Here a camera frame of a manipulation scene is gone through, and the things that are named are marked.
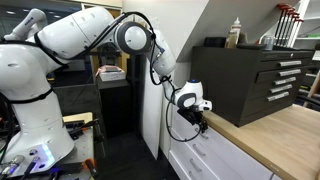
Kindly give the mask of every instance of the black tool chest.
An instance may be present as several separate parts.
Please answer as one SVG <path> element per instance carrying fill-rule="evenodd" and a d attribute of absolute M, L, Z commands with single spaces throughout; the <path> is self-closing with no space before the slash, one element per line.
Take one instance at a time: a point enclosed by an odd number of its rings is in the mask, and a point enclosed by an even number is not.
<path fill-rule="evenodd" d="M 201 80 L 212 111 L 240 127 L 292 105 L 313 54 L 194 47 L 191 78 Z"/>

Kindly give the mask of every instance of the white bottle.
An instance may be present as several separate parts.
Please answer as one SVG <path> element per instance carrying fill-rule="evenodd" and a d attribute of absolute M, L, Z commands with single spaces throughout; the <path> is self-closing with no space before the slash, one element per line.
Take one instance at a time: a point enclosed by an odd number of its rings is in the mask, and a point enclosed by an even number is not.
<path fill-rule="evenodd" d="M 238 44 L 239 35 L 240 35 L 240 29 L 241 29 L 241 24 L 240 24 L 240 21 L 239 21 L 239 17 L 237 17 L 237 20 L 231 26 L 231 29 L 237 31 L 236 44 Z"/>

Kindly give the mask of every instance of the bottle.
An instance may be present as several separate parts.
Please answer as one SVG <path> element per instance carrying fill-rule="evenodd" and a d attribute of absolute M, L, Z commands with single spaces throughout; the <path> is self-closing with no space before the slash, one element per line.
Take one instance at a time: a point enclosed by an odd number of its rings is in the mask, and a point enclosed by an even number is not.
<path fill-rule="evenodd" d="M 231 29 L 229 31 L 228 38 L 226 40 L 225 48 L 231 48 L 235 49 L 236 48 L 236 40 L 237 40 L 237 31 L 234 29 Z"/>
<path fill-rule="evenodd" d="M 231 29 L 237 31 L 236 44 L 238 44 L 240 29 L 241 29 L 239 17 L 237 17 L 236 21 L 234 21 L 234 24 L 231 26 Z"/>

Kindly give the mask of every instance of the dark floor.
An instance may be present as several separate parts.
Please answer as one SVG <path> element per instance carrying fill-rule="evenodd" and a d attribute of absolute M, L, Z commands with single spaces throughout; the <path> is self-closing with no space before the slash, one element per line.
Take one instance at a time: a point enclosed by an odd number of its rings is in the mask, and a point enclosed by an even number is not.
<path fill-rule="evenodd" d="M 99 180 L 178 180 L 159 151 L 155 160 L 142 138 L 134 133 L 107 140 L 106 157 L 98 160 Z"/>

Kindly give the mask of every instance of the drawer pull handle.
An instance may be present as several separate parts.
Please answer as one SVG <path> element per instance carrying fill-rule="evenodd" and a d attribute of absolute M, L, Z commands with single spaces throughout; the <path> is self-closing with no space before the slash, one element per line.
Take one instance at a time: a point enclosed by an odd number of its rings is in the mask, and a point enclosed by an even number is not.
<path fill-rule="evenodd" d="M 286 67 L 286 66 L 294 66 L 294 65 L 300 65 L 302 64 L 301 61 L 288 61 L 288 62 L 279 62 L 281 67 Z"/>
<path fill-rule="evenodd" d="M 202 133 L 200 133 L 199 134 L 203 139 L 205 139 L 205 140 L 208 140 L 209 139 L 209 137 L 208 136 L 205 136 L 204 134 L 202 134 Z"/>
<path fill-rule="evenodd" d="M 295 69 L 295 70 L 291 70 L 291 71 L 279 72 L 279 75 L 282 77 L 282 76 L 289 76 L 289 75 L 300 74 L 300 73 L 301 73 L 301 69 Z"/>
<path fill-rule="evenodd" d="M 192 147 L 193 147 L 194 150 L 197 151 L 197 153 L 198 153 L 200 156 L 206 156 L 205 153 L 201 152 L 201 151 L 198 149 L 198 147 L 197 147 L 196 144 L 193 144 Z"/>
<path fill-rule="evenodd" d="M 196 169 L 196 171 L 201 172 L 202 169 L 200 169 L 193 161 L 193 159 L 190 159 L 190 163 L 192 164 L 192 166 L 194 167 L 194 169 Z"/>
<path fill-rule="evenodd" d="M 281 99 L 281 98 L 286 97 L 286 96 L 289 96 L 289 92 L 283 92 L 283 93 L 277 94 L 275 96 L 270 96 L 267 99 L 268 99 L 269 102 L 271 102 L 271 101 L 274 101 L 274 100 L 277 100 L 277 99 Z"/>
<path fill-rule="evenodd" d="M 288 84 L 286 86 L 270 89 L 270 91 L 271 91 L 271 93 L 276 93 L 276 92 L 280 92 L 280 91 L 291 89 L 291 88 L 292 88 L 292 85 Z"/>
<path fill-rule="evenodd" d="M 288 83 L 288 82 L 293 82 L 293 81 L 295 81 L 295 80 L 297 80 L 296 77 L 291 77 L 291 78 L 288 78 L 288 79 L 275 81 L 274 84 L 275 84 L 275 85 L 280 85 L 280 84 L 285 84 L 285 83 Z"/>

